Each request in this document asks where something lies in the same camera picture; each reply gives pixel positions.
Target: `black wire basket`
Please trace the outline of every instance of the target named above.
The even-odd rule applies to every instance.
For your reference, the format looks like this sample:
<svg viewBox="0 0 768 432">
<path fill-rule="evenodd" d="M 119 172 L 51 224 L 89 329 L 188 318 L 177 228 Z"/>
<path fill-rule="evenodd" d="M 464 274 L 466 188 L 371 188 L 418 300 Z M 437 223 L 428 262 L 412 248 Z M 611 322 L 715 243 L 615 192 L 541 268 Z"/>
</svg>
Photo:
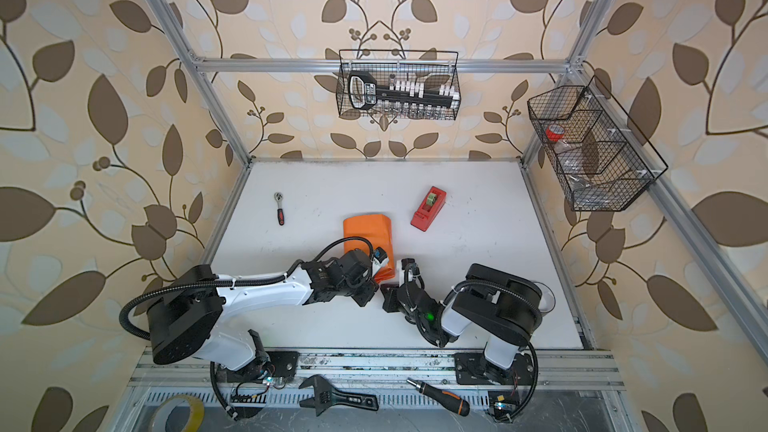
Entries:
<svg viewBox="0 0 768 432">
<path fill-rule="evenodd" d="M 528 114 L 549 156 L 565 198 L 575 212 L 620 212 L 655 182 L 668 165 L 619 104 L 628 124 L 605 111 L 604 86 L 560 86 L 528 100 Z M 635 148 L 648 145 L 661 166 L 649 164 Z"/>
<path fill-rule="evenodd" d="M 339 51 L 336 104 L 339 116 L 368 115 L 418 120 L 456 120 L 462 102 L 458 52 L 443 50 Z"/>
</svg>

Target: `packing tape roll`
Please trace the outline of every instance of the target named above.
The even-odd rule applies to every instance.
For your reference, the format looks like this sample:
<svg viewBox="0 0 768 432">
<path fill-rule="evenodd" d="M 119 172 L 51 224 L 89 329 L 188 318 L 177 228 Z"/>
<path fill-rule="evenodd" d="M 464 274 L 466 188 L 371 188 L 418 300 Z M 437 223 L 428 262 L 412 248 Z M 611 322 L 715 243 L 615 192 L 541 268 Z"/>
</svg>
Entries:
<svg viewBox="0 0 768 432">
<path fill-rule="evenodd" d="M 170 416 L 173 409 L 184 402 L 187 402 L 190 406 L 190 416 L 187 419 L 187 423 L 181 429 L 181 432 L 197 432 L 197 429 L 199 429 L 200 425 L 203 423 L 205 406 L 203 405 L 202 400 L 186 394 L 175 395 L 160 404 L 158 409 L 152 414 L 152 421 L 149 426 L 150 432 L 165 432 L 168 416 Z"/>
</svg>

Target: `white work surface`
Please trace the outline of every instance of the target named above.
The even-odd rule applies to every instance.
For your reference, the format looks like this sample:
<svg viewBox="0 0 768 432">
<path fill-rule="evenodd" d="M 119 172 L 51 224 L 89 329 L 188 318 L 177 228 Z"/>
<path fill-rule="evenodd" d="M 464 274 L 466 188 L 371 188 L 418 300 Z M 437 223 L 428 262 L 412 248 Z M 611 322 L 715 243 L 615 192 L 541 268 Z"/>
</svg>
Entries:
<svg viewBox="0 0 768 432">
<path fill-rule="evenodd" d="M 430 186 L 448 197 L 422 232 L 410 222 Z M 277 223 L 275 192 L 283 194 L 284 226 Z M 392 220 L 394 259 L 413 257 L 435 300 L 443 299 L 475 262 L 542 282 L 557 305 L 534 332 L 534 346 L 582 348 L 517 162 L 256 162 L 213 271 L 285 271 L 341 238 L 345 218 L 372 213 Z M 339 245 L 325 258 L 341 254 Z M 257 331 L 266 347 L 432 347 L 402 314 L 384 312 L 382 303 L 380 292 L 363 308 L 351 298 L 336 297 L 249 312 L 235 321 Z M 488 332 L 471 324 L 450 347 L 483 348 L 487 340 Z"/>
</svg>

